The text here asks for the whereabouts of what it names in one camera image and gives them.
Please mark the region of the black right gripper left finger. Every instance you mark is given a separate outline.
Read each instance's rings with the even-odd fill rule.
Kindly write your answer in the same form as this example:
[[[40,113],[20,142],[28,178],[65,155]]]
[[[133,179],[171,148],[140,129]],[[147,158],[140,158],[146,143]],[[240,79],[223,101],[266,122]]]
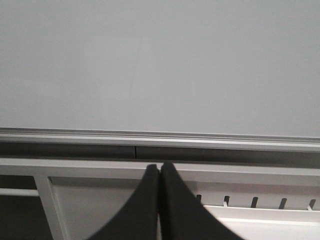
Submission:
[[[160,174],[155,164],[146,167],[137,188],[123,207],[90,240],[155,240],[158,225]]]

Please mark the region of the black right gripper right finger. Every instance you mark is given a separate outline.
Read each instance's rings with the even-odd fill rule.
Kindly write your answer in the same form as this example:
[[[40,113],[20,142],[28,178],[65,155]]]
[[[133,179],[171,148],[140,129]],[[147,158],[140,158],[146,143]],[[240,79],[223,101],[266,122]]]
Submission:
[[[161,167],[159,217],[163,240],[241,239],[209,213],[170,162]]]

